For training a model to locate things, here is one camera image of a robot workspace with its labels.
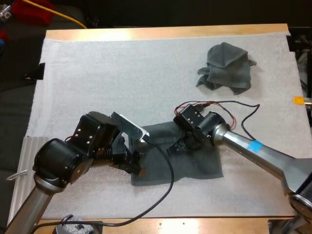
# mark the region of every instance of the gray towel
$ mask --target gray towel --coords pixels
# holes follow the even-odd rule
[[[227,86],[235,95],[250,89],[250,66],[256,62],[248,59],[246,50],[226,42],[215,45],[208,51],[207,65],[198,70],[203,76],[196,86],[204,84],[211,90]]]
[[[173,122],[146,126],[144,129],[164,151],[182,135],[182,131]],[[130,151],[135,149],[143,153],[140,164],[144,171],[139,176],[131,175],[132,185],[147,186],[170,182],[168,164],[155,147],[129,139],[129,148]],[[175,181],[183,177],[196,179],[223,177],[218,148],[210,144],[196,151],[171,154],[169,160],[174,169]]]

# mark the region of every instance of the blue tape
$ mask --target blue tape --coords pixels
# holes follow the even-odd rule
[[[262,146],[263,144],[260,141],[253,140],[247,147],[247,150],[252,150],[255,153],[258,153],[258,151],[261,149]]]

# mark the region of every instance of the yellow cable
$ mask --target yellow cable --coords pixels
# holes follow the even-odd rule
[[[64,18],[68,19],[68,20],[71,20],[71,21],[73,21],[73,22],[79,24],[79,25],[80,25],[81,27],[83,27],[83,28],[87,28],[87,27],[84,26],[82,23],[80,23],[78,20],[76,20],[76,19],[74,19],[74,18],[71,18],[71,17],[69,17],[69,16],[67,16],[67,15],[64,15],[64,14],[62,14],[62,13],[60,13],[60,12],[51,10],[51,9],[49,9],[49,8],[47,8],[47,7],[41,6],[41,5],[39,5],[39,4],[37,4],[37,3],[34,3],[34,2],[32,2],[32,1],[30,1],[30,0],[23,0],[23,1],[26,2],[26,3],[29,3],[29,4],[31,4],[31,5],[33,5],[33,6],[39,7],[39,8],[41,8],[41,9],[43,9],[43,10],[52,12],[52,13],[58,15],[58,16],[62,16],[62,17],[64,17]]]

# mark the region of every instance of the black cable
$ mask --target black cable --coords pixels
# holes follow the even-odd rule
[[[127,225],[129,223],[132,223],[134,221],[136,221],[139,218],[142,218],[144,215],[146,215],[148,212],[150,212],[152,209],[154,209],[159,203],[161,203],[165,197],[170,193],[174,181],[175,181],[175,175],[174,175],[174,170],[172,168],[172,165],[169,161],[168,156],[166,155],[166,153],[161,149],[161,147],[159,145],[157,145],[156,143],[154,143],[149,136],[145,135],[143,137],[143,140],[145,140],[147,143],[149,143],[150,145],[153,145],[154,147],[156,147],[160,153],[163,155],[163,157],[165,158],[166,162],[168,163],[169,169],[170,169],[170,173],[171,173],[171,181],[170,181],[170,185],[168,190],[165,192],[165,194],[156,202],[154,203],[154,205],[152,205],[150,208],[148,208],[146,211],[142,212],[141,214],[139,214],[138,216],[131,218],[125,222],[121,222],[121,223],[98,223],[98,222],[88,222],[88,221],[60,221],[60,222],[51,222],[51,223],[42,223],[39,224],[37,226],[34,227],[34,229],[30,232],[30,234],[34,234],[36,230],[38,230],[41,227],[46,227],[46,226],[55,226],[55,225],[62,225],[62,224],[84,224],[84,225],[92,225],[92,226],[100,226],[100,227],[120,227],[120,226],[124,226]]]
[[[244,123],[245,121],[250,117],[252,116],[254,113],[256,113],[256,111],[259,109],[260,107],[260,104],[257,104],[257,105],[249,105],[249,104],[246,104],[246,103],[242,103],[240,101],[234,101],[234,100],[228,100],[228,101],[218,101],[218,103],[228,103],[228,102],[231,102],[231,103],[237,103],[237,104],[240,104],[240,105],[243,105],[243,106],[248,106],[248,107],[255,107],[255,110],[253,112],[251,112],[249,115],[247,115],[241,122],[241,127],[242,129],[244,130],[244,132],[252,139],[252,140],[256,140],[253,135],[251,135],[247,129],[245,128],[244,126]]]

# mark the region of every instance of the table surface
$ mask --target table surface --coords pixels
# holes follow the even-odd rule
[[[288,31],[287,24],[247,24],[163,28],[48,30],[46,38],[74,41],[116,41],[134,39],[185,38],[221,35],[250,35]],[[142,218],[129,225],[105,227],[105,234],[267,234],[267,217],[218,218]],[[123,219],[101,219],[122,222]],[[54,227],[44,227],[36,234],[51,234]]]

